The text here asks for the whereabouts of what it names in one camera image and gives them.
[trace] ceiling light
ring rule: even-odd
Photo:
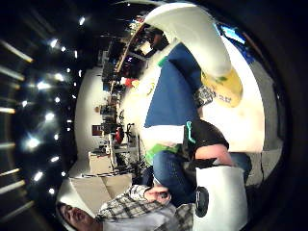
[[[30,147],[30,148],[35,148],[39,145],[39,140],[36,139],[36,138],[30,138],[28,141],[27,141],[27,146]]]
[[[15,113],[15,109],[0,107],[0,113],[14,114]]]
[[[55,74],[55,79],[59,81],[64,81],[64,76],[60,73]]]
[[[59,161],[59,156],[55,156],[55,157],[51,158],[50,161],[51,162]]]
[[[34,178],[34,180],[35,181],[38,181],[41,177],[42,177],[42,172],[41,171],[38,171],[38,173],[35,175],[35,178]]]
[[[24,100],[24,101],[22,101],[22,107],[26,107],[27,106],[27,104],[28,104],[28,101],[27,100]]]
[[[80,19],[79,19],[79,25],[82,26],[85,22],[85,18],[82,16]]]
[[[54,47],[56,46],[57,42],[58,42],[57,39],[53,39],[53,40],[50,42],[50,46],[51,46],[52,48],[54,48]]]
[[[46,121],[50,121],[55,117],[53,113],[47,113],[45,116]]]
[[[50,188],[49,191],[48,191],[50,194],[54,194],[55,193],[55,190]]]
[[[20,57],[21,59],[31,63],[33,61],[33,59],[29,56],[27,56],[26,54],[22,53],[20,50],[16,49],[15,47],[13,47],[12,45],[8,44],[7,42],[5,42],[4,40],[0,40],[0,43],[9,51],[11,51],[12,53],[14,53],[16,56]]]
[[[37,84],[37,87],[38,87],[39,90],[44,90],[44,89],[49,89],[49,88],[50,88],[50,85],[44,83],[43,81],[41,81],[41,82],[39,82],[39,83]]]

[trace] knee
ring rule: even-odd
[[[153,166],[160,166],[168,162],[172,157],[173,153],[168,151],[160,151],[154,155]]]

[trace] hair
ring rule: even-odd
[[[77,229],[75,227],[73,227],[70,223],[68,223],[64,216],[61,213],[61,207],[63,207],[64,205],[66,205],[65,203],[62,202],[57,202],[56,203],[56,215],[57,218],[59,220],[59,222],[65,227],[65,229],[67,229],[68,231],[77,231]]]

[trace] hand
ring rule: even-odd
[[[171,196],[166,187],[154,186],[152,189],[144,192],[144,198],[149,202],[156,200],[161,204],[166,204],[168,201],[170,201]]]

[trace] man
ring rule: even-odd
[[[192,122],[192,127],[185,129],[183,145],[187,146],[191,168],[210,167],[212,160],[218,161],[219,165],[234,165],[227,152],[228,142],[215,126],[197,119]],[[80,231],[192,230],[195,186],[182,168],[186,161],[185,153],[183,156],[176,155],[160,153],[154,157],[154,176],[164,187],[134,185],[103,204],[95,218],[78,208],[59,203],[59,219],[65,227],[70,226]],[[167,162],[163,161],[163,157],[168,157]]]

